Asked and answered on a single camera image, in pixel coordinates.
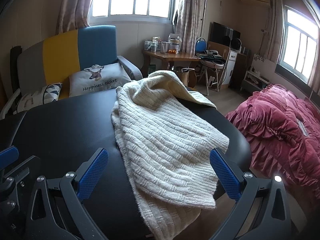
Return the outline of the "pink ruffled bed cover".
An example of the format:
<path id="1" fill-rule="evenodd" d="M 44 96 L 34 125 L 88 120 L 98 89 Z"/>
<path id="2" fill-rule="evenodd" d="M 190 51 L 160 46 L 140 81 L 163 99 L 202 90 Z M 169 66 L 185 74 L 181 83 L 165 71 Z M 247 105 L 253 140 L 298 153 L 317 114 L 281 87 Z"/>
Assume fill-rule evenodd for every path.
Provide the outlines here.
<path id="1" fill-rule="evenodd" d="M 254 92 L 226 118 L 248 141 L 251 166 L 263 176 L 280 175 L 319 198 L 319 111 L 282 85 Z"/>

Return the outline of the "pink curtain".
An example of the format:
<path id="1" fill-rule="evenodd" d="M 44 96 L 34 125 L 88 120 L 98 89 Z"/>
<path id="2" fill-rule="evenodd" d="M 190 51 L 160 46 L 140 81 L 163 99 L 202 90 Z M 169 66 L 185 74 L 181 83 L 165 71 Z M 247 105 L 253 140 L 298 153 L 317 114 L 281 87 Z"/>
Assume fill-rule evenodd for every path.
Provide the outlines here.
<path id="1" fill-rule="evenodd" d="M 182 39 L 180 50 L 192 54 L 199 32 L 201 0 L 178 0 L 176 34 Z"/>
<path id="2" fill-rule="evenodd" d="M 62 0 L 56 34 L 89 26 L 88 13 L 93 0 Z"/>

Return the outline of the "white low shelf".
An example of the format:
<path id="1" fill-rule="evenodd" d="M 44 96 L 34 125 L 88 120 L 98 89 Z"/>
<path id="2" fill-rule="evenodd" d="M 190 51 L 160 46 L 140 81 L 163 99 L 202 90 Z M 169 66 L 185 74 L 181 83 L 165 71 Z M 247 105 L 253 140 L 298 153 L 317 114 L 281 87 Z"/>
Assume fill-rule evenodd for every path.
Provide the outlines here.
<path id="1" fill-rule="evenodd" d="M 245 77 L 241 83 L 240 90 L 252 94 L 266 88 L 270 81 L 262 76 L 263 65 L 266 59 L 258 54 L 254 54 L 252 64 L 246 71 Z"/>

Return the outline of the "cream knitted sweater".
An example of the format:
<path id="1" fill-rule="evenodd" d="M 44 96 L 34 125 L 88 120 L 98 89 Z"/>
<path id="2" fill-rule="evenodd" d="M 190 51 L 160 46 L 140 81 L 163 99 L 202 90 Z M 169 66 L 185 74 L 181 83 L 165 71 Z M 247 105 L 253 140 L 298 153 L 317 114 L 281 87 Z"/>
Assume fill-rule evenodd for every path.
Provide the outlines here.
<path id="1" fill-rule="evenodd" d="M 209 154 L 226 152 L 229 139 L 182 105 L 214 107 L 172 71 L 126 83 L 116 94 L 111 120 L 141 217 L 155 239 L 173 239 L 215 208 Z"/>

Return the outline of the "woven basket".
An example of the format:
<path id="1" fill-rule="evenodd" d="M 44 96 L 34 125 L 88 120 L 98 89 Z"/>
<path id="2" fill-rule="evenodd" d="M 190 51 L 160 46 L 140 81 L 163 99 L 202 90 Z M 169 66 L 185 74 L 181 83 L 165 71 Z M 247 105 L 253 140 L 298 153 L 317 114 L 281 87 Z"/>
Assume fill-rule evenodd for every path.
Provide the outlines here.
<path id="1" fill-rule="evenodd" d="M 174 72 L 185 86 L 194 88 L 197 83 L 197 77 L 194 68 L 176 67 Z"/>

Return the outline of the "pink left curtain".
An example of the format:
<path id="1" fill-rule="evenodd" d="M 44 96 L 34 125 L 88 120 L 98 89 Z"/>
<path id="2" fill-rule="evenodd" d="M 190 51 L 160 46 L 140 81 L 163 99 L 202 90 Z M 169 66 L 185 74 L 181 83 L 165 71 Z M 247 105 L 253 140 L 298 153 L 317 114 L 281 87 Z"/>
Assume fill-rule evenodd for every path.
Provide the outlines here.
<path id="1" fill-rule="evenodd" d="M 56 34 L 89 26 L 88 13 L 93 0 L 62 0 Z"/>

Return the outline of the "black television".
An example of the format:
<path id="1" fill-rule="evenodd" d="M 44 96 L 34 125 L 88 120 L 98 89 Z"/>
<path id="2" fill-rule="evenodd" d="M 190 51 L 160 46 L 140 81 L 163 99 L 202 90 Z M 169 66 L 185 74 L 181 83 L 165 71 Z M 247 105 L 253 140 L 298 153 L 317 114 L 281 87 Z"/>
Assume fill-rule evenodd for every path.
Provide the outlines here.
<path id="1" fill-rule="evenodd" d="M 228 46 L 233 50 L 240 50 L 242 46 L 240 37 L 241 33 L 237 30 L 234 30 L 217 22 L 210 23 L 208 36 L 210 42 Z"/>

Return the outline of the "multicolour sofa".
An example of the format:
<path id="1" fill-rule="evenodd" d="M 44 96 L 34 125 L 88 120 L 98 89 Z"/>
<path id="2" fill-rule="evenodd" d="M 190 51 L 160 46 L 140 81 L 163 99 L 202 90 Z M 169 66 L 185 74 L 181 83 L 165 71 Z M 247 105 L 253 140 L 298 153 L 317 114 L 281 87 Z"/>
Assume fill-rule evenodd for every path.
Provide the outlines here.
<path id="1" fill-rule="evenodd" d="M 117 54 L 116 27 L 100 25 L 49 37 L 23 50 L 10 51 L 13 95 L 1 111 L 1 119 L 17 113 L 17 101 L 26 94 L 61 83 L 60 98 L 69 96 L 69 77 L 85 71 L 96 78 L 101 69 L 119 63 L 133 80 L 142 79 L 140 70 Z"/>

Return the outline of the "wall air conditioner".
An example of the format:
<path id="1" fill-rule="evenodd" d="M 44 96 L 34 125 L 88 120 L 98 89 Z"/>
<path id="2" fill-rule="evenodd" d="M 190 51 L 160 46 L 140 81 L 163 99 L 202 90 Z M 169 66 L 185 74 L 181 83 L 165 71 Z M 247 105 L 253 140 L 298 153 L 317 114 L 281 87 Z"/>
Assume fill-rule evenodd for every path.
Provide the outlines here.
<path id="1" fill-rule="evenodd" d="M 242 3 L 261 7 L 270 7 L 271 0 L 240 0 Z"/>

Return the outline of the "wooden side table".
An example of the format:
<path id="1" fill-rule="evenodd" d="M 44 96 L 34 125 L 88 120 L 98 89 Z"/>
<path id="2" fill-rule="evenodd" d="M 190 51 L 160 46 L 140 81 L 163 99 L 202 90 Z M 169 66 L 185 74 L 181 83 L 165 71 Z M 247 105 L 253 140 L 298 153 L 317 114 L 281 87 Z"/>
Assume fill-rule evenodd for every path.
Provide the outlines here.
<path id="1" fill-rule="evenodd" d="M 174 62 L 191 62 L 193 66 L 195 62 L 199 62 L 200 59 L 195 57 L 193 54 L 188 53 L 178 53 L 178 54 L 170 54 L 170 53 L 161 53 L 159 51 L 152 52 L 148 50 L 142 50 L 144 63 L 141 68 L 141 72 L 143 75 L 148 73 L 148 66 L 151 63 L 151 59 L 158 59 L 161 61 L 161 69 L 167 70 L 169 67 L 174 66 Z"/>

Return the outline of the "blue folding chair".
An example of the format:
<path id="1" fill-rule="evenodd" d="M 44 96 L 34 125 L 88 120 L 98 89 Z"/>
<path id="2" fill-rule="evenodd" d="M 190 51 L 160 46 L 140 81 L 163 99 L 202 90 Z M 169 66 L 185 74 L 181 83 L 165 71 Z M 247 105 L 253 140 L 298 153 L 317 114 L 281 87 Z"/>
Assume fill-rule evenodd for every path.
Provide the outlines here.
<path id="1" fill-rule="evenodd" d="M 203 54 L 207 49 L 207 42 L 205 38 L 199 37 L 195 43 L 195 54 Z"/>

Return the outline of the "triangle pattern pillow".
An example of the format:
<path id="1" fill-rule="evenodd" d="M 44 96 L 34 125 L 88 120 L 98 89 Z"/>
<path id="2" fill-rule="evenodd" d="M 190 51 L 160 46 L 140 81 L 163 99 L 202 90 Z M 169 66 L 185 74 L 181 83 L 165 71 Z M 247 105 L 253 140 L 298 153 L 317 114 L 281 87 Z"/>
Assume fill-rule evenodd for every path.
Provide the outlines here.
<path id="1" fill-rule="evenodd" d="M 34 93 L 25 94 L 17 105 L 17 113 L 28 111 L 34 107 L 56 102 L 59 99 L 62 83 L 54 83 Z"/>

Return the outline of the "grey deer print pillow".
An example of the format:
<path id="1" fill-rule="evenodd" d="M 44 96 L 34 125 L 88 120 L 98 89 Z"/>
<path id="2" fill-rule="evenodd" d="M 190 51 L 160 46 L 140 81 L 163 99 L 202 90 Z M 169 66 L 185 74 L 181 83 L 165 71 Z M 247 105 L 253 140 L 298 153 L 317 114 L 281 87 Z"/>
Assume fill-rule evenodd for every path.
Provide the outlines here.
<path id="1" fill-rule="evenodd" d="M 131 79 L 119 63 L 104 66 L 96 64 L 69 76 L 69 96 L 109 90 L 128 82 Z"/>

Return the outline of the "large clear jar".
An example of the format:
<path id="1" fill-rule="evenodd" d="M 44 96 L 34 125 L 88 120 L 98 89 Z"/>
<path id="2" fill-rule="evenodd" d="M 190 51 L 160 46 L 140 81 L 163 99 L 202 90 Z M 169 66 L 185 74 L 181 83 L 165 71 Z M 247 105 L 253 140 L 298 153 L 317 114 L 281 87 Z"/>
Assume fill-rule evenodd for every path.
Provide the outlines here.
<path id="1" fill-rule="evenodd" d="M 168 52 L 172 54 L 178 54 L 180 51 L 180 45 L 182 43 L 181 37 L 177 34 L 171 33 L 168 36 L 168 42 L 169 42 Z"/>

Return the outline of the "pink middle curtain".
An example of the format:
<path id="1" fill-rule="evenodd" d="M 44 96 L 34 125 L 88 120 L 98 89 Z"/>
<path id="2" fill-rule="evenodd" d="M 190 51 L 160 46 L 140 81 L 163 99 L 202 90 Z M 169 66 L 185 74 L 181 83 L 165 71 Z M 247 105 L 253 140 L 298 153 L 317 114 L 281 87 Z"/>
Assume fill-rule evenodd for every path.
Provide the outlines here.
<path id="1" fill-rule="evenodd" d="M 199 32 L 201 0 L 178 0 L 176 34 L 182 39 L 180 50 L 192 54 Z"/>

